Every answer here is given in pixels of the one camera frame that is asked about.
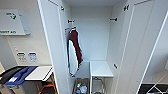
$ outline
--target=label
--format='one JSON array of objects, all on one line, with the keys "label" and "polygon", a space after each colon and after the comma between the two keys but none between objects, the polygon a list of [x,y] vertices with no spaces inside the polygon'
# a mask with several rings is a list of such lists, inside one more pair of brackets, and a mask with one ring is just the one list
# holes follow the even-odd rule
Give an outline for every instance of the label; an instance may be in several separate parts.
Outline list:
[{"label": "label", "polygon": [[1,34],[16,34],[16,31],[0,31]]},{"label": "label", "polygon": [[15,82],[16,79],[17,79],[17,77],[12,77],[12,78],[9,80],[9,82]]},{"label": "label", "polygon": [[15,13],[6,13],[7,16],[10,16],[11,19],[16,19]]}]

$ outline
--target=white garment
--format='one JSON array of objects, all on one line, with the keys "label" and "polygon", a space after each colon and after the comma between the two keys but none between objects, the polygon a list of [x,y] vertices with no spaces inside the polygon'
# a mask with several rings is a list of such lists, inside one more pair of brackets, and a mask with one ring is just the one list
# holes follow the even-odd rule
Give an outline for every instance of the white garment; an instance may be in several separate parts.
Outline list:
[{"label": "white garment", "polygon": [[75,75],[75,73],[78,70],[78,60],[76,56],[75,47],[71,40],[69,40],[69,64],[70,73],[72,75]]}]

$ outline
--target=hanging clothes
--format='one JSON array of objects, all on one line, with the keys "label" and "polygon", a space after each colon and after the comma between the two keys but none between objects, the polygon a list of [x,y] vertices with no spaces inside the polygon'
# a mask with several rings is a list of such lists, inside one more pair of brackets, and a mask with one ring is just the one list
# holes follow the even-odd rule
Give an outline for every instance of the hanging clothes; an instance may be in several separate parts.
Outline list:
[{"label": "hanging clothes", "polygon": [[78,43],[78,32],[72,30],[69,37],[69,64],[71,75],[75,75],[82,61],[81,49]]}]

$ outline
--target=door hinge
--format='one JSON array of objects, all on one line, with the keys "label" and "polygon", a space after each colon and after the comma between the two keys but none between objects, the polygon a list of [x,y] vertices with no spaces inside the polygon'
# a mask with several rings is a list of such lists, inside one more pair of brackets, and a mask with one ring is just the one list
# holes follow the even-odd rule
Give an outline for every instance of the door hinge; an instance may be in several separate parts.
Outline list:
[{"label": "door hinge", "polygon": [[128,10],[128,8],[129,8],[129,5],[125,6],[124,11]]}]

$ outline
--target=shelf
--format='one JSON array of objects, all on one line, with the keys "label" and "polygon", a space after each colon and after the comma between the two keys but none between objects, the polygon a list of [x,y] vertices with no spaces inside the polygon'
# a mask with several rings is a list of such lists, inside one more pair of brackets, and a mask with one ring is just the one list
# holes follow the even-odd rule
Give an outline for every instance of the shelf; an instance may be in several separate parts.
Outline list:
[{"label": "shelf", "polygon": [[90,61],[90,74],[92,77],[113,77],[106,61]]}]

